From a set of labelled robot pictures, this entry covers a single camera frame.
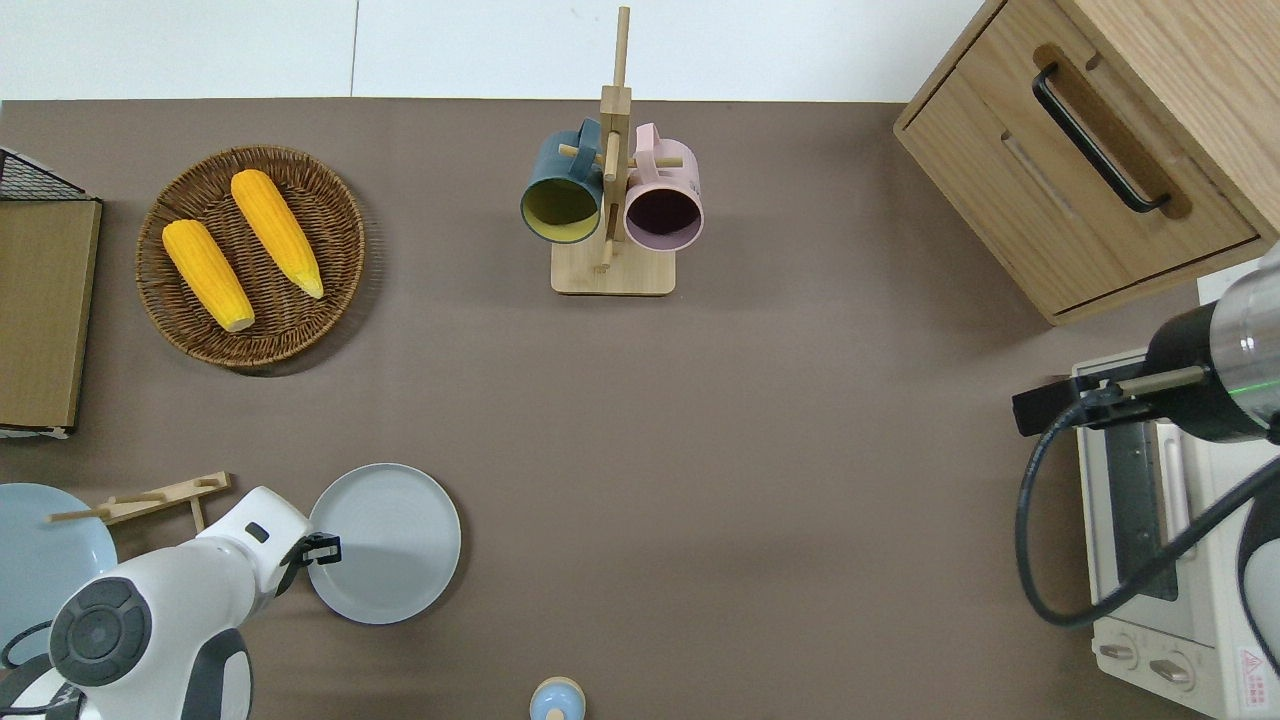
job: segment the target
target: toaster oven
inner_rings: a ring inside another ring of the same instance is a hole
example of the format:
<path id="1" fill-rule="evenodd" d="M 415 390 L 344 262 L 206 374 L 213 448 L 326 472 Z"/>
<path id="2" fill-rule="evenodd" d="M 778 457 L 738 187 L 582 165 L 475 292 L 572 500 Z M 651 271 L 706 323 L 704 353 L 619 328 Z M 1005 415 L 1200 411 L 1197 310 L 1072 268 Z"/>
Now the toaster oven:
<path id="1" fill-rule="evenodd" d="M 1073 373 L 1121 374 L 1140 364 L 1143 352 L 1082 363 Z M 1266 441 L 1204 442 L 1167 421 L 1076 432 L 1094 602 L 1280 452 Z M 1102 671 L 1212 717 L 1280 719 L 1280 679 L 1240 605 L 1236 546 L 1248 507 L 1094 623 Z"/>

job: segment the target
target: wooden base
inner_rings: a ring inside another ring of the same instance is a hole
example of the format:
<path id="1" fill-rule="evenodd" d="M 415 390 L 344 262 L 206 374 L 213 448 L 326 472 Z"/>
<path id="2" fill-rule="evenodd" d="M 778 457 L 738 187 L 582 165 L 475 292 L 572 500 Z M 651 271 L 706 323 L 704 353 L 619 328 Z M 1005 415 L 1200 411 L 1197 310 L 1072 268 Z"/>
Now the wooden base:
<path id="1" fill-rule="evenodd" d="M 676 290 L 676 254 L 654 252 L 623 240 L 613 243 L 604 269 L 604 223 L 591 237 L 552 246 L 552 290 L 562 295 L 669 295 Z"/>

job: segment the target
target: light blue plate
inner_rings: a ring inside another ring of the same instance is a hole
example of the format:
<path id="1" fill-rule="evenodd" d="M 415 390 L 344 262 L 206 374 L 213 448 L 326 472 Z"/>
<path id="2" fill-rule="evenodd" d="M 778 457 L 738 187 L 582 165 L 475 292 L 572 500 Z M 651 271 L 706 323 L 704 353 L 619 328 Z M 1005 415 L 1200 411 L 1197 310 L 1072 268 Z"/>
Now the light blue plate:
<path id="1" fill-rule="evenodd" d="M 76 510 L 88 506 L 58 488 L 0 484 L 0 646 L 52 620 L 81 585 L 115 568 L 115 543 L 97 518 L 45 521 Z M 9 659 L 24 662 L 47 644 L 49 630 L 42 630 L 18 643 Z"/>
<path id="2" fill-rule="evenodd" d="M 357 623 L 399 623 L 448 587 L 462 553 L 449 495 L 408 465 L 375 462 L 334 480 L 311 510 L 315 529 L 342 538 L 342 562 L 308 565 L 311 587 Z"/>

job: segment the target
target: mug handle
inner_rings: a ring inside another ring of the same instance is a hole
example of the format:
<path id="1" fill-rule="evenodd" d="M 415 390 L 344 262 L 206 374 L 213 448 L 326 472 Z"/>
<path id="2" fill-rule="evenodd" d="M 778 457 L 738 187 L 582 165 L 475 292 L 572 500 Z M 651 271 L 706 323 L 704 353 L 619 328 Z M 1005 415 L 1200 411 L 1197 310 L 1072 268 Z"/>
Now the mug handle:
<path id="1" fill-rule="evenodd" d="M 586 179 L 595 163 L 595 155 L 600 151 L 600 123 L 593 118 L 582 120 L 582 127 L 577 128 L 577 155 L 570 165 L 570 176 Z"/>
<path id="2" fill-rule="evenodd" d="M 658 163 L 654 160 L 654 149 L 662 141 L 658 137 L 658 126 L 645 123 L 636 128 L 636 170 L 640 173 L 640 182 L 658 182 Z"/>

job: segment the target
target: pink mug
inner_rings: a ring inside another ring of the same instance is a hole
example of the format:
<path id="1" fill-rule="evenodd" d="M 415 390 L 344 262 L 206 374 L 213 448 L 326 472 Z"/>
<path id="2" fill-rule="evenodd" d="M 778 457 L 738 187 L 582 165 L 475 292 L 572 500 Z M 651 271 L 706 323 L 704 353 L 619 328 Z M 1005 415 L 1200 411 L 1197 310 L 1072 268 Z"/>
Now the pink mug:
<path id="1" fill-rule="evenodd" d="M 684 164 L 659 169 L 658 158 L 680 158 Z M 659 138 L 658 127 L 648 123 L 636 128 L 635 159 L 623 210 L 627 237 L 659 252 L 689 247 L 703 234 L 703 191 L 692 150 Z"/>

